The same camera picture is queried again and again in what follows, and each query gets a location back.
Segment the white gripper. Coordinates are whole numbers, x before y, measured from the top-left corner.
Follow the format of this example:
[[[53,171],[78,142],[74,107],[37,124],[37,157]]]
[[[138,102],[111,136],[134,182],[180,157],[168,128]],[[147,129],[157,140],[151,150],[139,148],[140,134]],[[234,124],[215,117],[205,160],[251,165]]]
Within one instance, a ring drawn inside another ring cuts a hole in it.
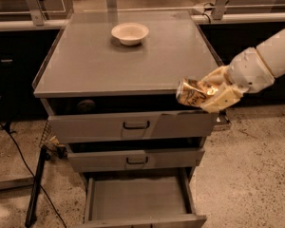
[[[243,97],[242,91],[258,93],[275,82],[274,76],[253,47],[243,50],[229,66],[220,66],[201,80],[218,86],[218,91],[200,105],[208,113],[218,113],[236,104]]]

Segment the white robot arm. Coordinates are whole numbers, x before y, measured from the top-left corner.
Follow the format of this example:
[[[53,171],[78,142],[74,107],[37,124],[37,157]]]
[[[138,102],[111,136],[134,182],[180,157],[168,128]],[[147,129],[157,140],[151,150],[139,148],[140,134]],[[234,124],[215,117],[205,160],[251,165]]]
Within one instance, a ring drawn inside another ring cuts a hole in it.
[[[248,47],[228,66],[221,66],[202,81],[218,86],[218,91],[200,107],[219,112],[236,104],[244,93],[258,93],[285,74],[285,29],[256,47]]]

